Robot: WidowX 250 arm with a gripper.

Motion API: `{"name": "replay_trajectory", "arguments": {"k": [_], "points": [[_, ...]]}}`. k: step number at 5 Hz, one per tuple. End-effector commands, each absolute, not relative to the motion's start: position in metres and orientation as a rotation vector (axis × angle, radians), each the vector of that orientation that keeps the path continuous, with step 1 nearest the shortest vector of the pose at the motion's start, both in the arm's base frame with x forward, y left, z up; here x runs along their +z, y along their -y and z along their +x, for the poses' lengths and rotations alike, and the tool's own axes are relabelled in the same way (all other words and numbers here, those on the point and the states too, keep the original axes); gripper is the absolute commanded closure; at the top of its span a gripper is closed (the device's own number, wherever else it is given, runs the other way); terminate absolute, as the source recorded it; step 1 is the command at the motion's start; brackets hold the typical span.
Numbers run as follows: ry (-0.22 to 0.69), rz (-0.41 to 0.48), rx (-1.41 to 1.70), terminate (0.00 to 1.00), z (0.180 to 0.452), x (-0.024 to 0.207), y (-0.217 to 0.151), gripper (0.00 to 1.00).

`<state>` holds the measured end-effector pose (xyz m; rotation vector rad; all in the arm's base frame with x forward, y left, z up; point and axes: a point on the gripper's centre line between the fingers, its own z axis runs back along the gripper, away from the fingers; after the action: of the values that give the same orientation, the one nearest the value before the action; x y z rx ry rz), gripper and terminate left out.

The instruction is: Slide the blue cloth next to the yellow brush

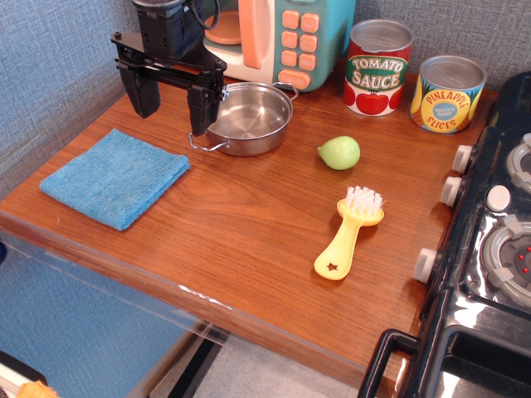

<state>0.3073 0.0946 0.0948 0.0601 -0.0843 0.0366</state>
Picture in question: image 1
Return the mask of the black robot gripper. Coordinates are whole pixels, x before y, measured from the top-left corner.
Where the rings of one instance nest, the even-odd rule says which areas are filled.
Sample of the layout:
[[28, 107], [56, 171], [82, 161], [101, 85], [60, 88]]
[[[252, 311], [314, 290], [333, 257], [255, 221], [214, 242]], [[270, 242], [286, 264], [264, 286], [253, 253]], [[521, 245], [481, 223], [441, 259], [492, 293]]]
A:
[[160, 106], [158, 85], [186, 90], [192, 135], [200, 136], [217, 121], [227, 89], [225, 61], [203, 44], [217, 26], [221, 6], [214, 2], [213, 22], [203, 15], [202, 1], [134, 1], [140, 31], [115, 32], [115, 62], [122, 84], [142, 119]]

